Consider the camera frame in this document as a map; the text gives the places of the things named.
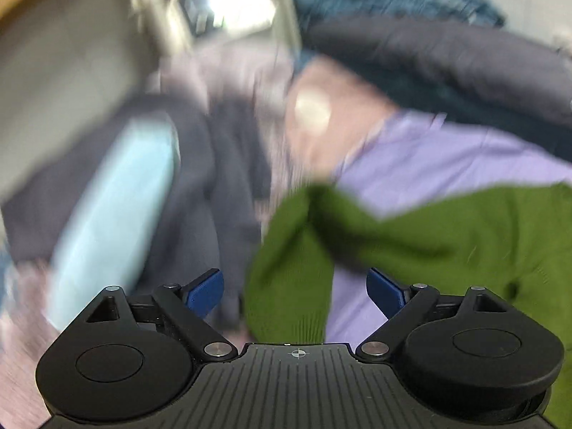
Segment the green knit sweater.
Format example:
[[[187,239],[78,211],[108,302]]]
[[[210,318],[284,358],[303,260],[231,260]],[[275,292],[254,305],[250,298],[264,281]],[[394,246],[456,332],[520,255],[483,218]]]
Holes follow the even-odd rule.
[[[335,265],[377,267],[446,294],[491,288],[571,341],[571,190],[501,186],[379,220],[331,186],[274,214],[245,285],[245,321],[264,342],[326,338]]]

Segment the pink grey clothes pile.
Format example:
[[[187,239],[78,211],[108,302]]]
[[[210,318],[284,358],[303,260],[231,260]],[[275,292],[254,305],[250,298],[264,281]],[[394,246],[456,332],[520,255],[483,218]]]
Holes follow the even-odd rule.
[[[285,138],[287,94],[294,70],[293,54],[281,45],[230,44],[162,59],[151,84],[161,92],[186,94],[205,110],[231,97],[251,105],[271,167],[268,197],[277,201],[300,177]]]

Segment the light blue garment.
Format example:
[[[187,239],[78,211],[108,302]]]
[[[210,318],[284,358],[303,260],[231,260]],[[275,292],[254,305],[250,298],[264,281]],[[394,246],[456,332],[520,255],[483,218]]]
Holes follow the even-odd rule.
[[[173,124],[130,122],[88,182],[54,248],[46,317],[65,329],[108,286],[137,283],[179,162]]]

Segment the dark grey garment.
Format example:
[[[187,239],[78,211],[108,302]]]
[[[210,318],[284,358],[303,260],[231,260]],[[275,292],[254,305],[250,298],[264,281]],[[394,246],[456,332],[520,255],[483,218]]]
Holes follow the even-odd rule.
[[[144,295],[187,284],[210,268],[224,275],[222,300],[209,315],[220,329],[241,320],[244,278],[261,240],[255,202],[270,193],[271,170],[250,105],[222,100],[203,112],[167,94],[137,94],[69,150],[36,171],[2,205],[15,262],[51,259],[61,232],[103,158],[132,121],[173,124],[179,162],[137,283]]]

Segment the purple floral bed sheet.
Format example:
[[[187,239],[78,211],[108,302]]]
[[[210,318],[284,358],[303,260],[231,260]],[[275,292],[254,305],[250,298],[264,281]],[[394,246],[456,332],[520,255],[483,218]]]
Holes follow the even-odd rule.
[[[383,220],[501,186],[567,185],[571,166],[503,132],[403,110],[339,64],[318,57],[289,95],[292,151],[336,191]],[[335,265],[324,341],[361,343],[383,321],[365,278]]]

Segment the striped grey garment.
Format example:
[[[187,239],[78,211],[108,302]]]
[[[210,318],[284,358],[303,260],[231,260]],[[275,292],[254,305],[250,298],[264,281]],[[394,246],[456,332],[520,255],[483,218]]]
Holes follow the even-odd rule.
[[[38,391],[39,359],[58,336],[45,317],[51,272],[44,261],[11,265],[1,306],[1,425],[38,428],[49,411]]]

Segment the dark grey blanket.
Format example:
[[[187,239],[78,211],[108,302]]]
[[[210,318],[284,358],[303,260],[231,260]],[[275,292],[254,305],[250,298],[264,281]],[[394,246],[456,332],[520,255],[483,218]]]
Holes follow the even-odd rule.
[[[496,28],[409,16],[326,20],[302,39],[399,105],[491,126],[571,158],[571,60],[546,45]]]

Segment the white control panel cabinet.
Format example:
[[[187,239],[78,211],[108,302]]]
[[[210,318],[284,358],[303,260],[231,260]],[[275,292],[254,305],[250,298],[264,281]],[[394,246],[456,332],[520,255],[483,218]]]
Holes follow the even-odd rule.
[[[131,0],[131,6],[139,26],[166,56],[254,36],[301,48],[293,0]]]

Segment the blue fuzzy blanket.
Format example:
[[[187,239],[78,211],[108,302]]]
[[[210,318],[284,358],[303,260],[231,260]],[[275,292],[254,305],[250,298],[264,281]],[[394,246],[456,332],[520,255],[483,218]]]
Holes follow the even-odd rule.
[[[294,0],[301,29],[336,16],[389,15],[452,19],[500,28],[506,16],[490,0]]]

